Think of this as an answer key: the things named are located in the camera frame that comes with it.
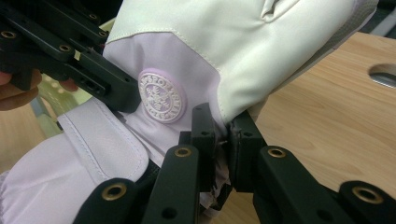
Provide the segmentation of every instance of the human hand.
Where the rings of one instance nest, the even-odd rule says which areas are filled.
[[[41,73],[34,69],[32,72],[31,89],[21,91],[10,84],[12,75],[0,72],[0,111],[7,111],[26,105],[38,95],[37,85],[41,82]],[[72,79],[59,82],[67,91],[76,91],[78,86]]]

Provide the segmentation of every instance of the wooden table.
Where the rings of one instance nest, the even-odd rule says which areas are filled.
[[[353,35],[270,97],[257,120],[267,143],[293,152],[331,189],[362,180],[396,198],[396,89],[368,76],[380,63],[396,63],[396,40]],[[0,127],[0,171],[44,139],[29,106],[0,112]],[[251,195],[235,192],[215,220],[258,222]]]

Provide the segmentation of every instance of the black plastic part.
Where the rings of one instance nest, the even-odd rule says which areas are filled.
[[[36,68],[56,80],[62,81],[71,77],[78,86],[112,110],[134,112],[141,101],[137,82],[102,55],[84,45],[85,42],[100,45],[106,41],[106,34],[91,22],[74,15],[70,9],[57,1],[39,0],[34,3],[37,5],[37,18],[33,21],[0,1],[0,15],[12,29],[15,29],[12,32],[18,37],[0,38],[2,70],[12,73],[21,71],[19,76],[12,78],[11,83],[23,91],[29,90],[31,73],[28,71]],[[68,43],[35,22],[40,21],[41,16],[47,12],[52,13],[53,18],[45,19],[42,23],[52,27],[52,32],[57,29],[66,32],[63,34],[62,31],[57,31],[59,36],[73,36],[69,38]],[[81,50],[79,61],[74,58],[75,48],[70,43]]]
[[[247,111],[231,122],[227,154],[230,179],[236,191],[253,192],[252,164],[264,146],[267,144]]]
[[[354,223],[328,191],[285,148],[264,147],[257,160],[257,170],[258,195],[253,203],[262,223],[268,223],[268,220],[272,221],[270,223],[293,224]]]
[[[356,223],[396,223],[396,201],[376,186],[348,181],[341,185],[337,199]]]
[[[67,62],[73,59],[75,49],[72,46],[3,1],[0,1],[0,15],[3,16],[14,29],[37,44],[41,50],[52,58],[61,62]]]
[[[37,0],[37,4],[37,21],[60,38],[65,40],[85,38],[89,39],[94,45],[106,42],[107,32],[59,1]]]
[[[32,69],[23,67],[18,72],[13,72],[12,78],[9,81],[12,85],[21,91],[29,91],[32,83]]]
[[[209,104],[192,110],[191,144],[200,151],[200,191],[210,192],[215,183],[215,126]]]
[[[142,223],[196,223],[199,151],[188,145],[168,150]]]
[[[78,12],[82,17],[84,17],[88,21],[92,22],[96,26],[100,25],[101,19],[100,19],[99,15],[97,15],[97,14],[93,13],[92,11],[88,10],[87,8],[85,8],[81,4],[81,1],[79,1],[79,0],[71,0],[70,2],[72,4],[72,6],[73,6],[73,9],[76,12]]]
[[[80,208],[73,223],[124,223],[137,197],[137,192],[136,184],[128,179],[114,178],[107,180],[93,191]]]
[[[111,109],[122,112],[134,112],[141,102],[137,81],[106,60],[94,50],[81,52],[78,63],[90,73],[88,76],[72,77],[84,90],[104,102]],[[95,80],[103,80],[108,88],[96,85]]]

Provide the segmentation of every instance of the white fabric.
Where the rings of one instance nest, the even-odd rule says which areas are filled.
[[[191,129],[196,105],[210,104],[225,137],[231,119],[262,105],[366,1],[124,1],[104,55],[138,80],[145,102],[122,114],[122,122],[96,100],[60,117],[65,133],[32,149],[8,173],[0,218],[71,223],[101,181],[136,180],[149,158],[161,166],[179,132]],[[221,153],[218,189],[228,181]],[[208,207],[214,198],[201,194],[201,203]]]
[[[146,149],[102,102],[91,99],[58,121],[97,185],[114,177],[136,181],[145,173]]]
[[[149,32],[176,35],[219,72],[216,103],[223,122],[228,123],[314,55],[347,21],[358,1],[269,2],[277,2],[276,20],[262,18],[269,8],[262,0],[166,4],[128,0],[108,41]]]

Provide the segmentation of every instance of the embroidered logo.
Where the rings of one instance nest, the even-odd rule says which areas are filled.
[[[166,77],[154,73],[141,74],[139,91],[144,107],[159,122],[176,121],[184,112],[181,91]]]

